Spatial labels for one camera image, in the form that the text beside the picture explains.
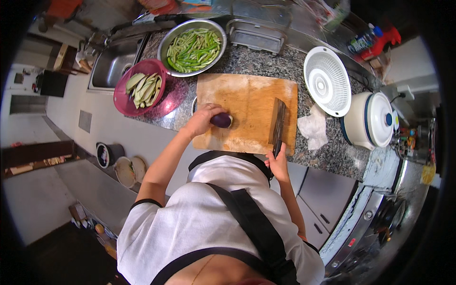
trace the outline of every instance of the stainless steel bowl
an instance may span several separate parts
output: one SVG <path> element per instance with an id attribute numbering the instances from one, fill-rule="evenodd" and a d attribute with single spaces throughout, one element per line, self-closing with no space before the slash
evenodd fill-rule
<path id="1" fill-rule="evenodd" d="M 221 40 L 220 43 L 220 53 L 218 56 L 210 63 L 208 64 L 205 68 L 201 68 L 200 70 L 197 71 L 192 71 L 189 73 L 181 73 L 176 70 L 174 70 L 168 63 L 166 54 L 168 52 L 168 47 L 172 43 L 175 37 L 180 35 L 181 33 L 190 30 L 190 29 L 199 29 L 199 28 L 204 28 L 204 29 L 209 29 L 213 31 Z M 227 35 L 225 34 L 225 31 L 221 26 L 219 26 L 216 22 L 210 21 L 210 20 L 205 20 L 205 19 L 195 19 L 195 20 L 189 20 L 186 22 L 183 22 L 182 24 L 176 26 L 173 28 L 171 31 L 169 31 L 166 36 L 161 40 L 160 45 L 158 46 L 158 54 L 157 58 L 160 60 L 163 65 L 166 67 L 168 70 L 168 74 L 176 77 L 189 77 L 193 75 L 200 74 L 208 69 L 210 69 L 218 60 L 222 57 L 223 53 L 225 52 L 225 48 L 227 46 Z"/>

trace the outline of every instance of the gas stove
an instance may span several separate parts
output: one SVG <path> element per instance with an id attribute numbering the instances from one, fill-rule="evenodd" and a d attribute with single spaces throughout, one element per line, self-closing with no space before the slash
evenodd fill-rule
<path id="1" fill-rule="evenodd" d="M 400 230 L 406 202 L 391 191 L 372 190 L 352 233 L 325 268 L 326 281 L 342 278 L 378 251 Z"/>

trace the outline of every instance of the white shirt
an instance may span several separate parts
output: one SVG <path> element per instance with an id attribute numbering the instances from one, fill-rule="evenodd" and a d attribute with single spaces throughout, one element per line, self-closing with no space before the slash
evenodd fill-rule
<path id="1" fill-rule="evenodd" d="M 297 235 L 282 197 L 252 163 L 221 156 L 196 166 L 189 183 L 174 192 L 164 208 L 145 202 L 134 206 L 117 240 L 117 268 L 132 284 L 150 285 L 170 262 L 190 252 L 226 247 L 257 258 L 258 251 L 218 194 L 245 188 L 282 238 L 286 259 L 293 260 L 301 285 L 318 285 L 324 277 L 319 254 Z"/>

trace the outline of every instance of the pink colander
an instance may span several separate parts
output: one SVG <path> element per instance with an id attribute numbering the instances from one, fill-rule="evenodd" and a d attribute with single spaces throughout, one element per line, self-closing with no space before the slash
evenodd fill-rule
<path id="1" fill-rule="evenodd" d="M 155 102 L 149 107 L 136 109 L 135 104 L 133 103 L 134 98 L 130 98 L 130 95 L 125 91 L 125 85 L 127 84 L 127 81 L 130 79 L 130 77 L 137 73 L 158 73 L 161 76 L 161 86 L 160 91 L 157 95 L 157 99 L 155 99 Z M 165 91 L 165 81 L 166 68 L 163 66 L 161 61 L 155 58 L 149 58 L 140 61 L 132 66 L 127 72 L 125 72 L 119 82 L 117 82 L 114 90 L 114 105 L 117 110 L 119 110 L 119 112 L 124 115 L 132 117 L 142 115 L 157 105 L 157 103 L 160 101 L 160 98 L 163 96 L 163 92 Z"/>

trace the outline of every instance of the water bottle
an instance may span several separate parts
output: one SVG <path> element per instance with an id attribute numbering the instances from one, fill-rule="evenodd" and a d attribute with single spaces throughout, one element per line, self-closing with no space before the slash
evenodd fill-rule
<path id="1" fill-rule="evenodd" d="M 348 42 L 348 50 L 353 54 L 360 53 L 372 47 L 378 38 L 382 36 L 382 30 L 378 26 L 374 27 L 374 25 L 369 24 L 369 30 L 357 35 Z"/>

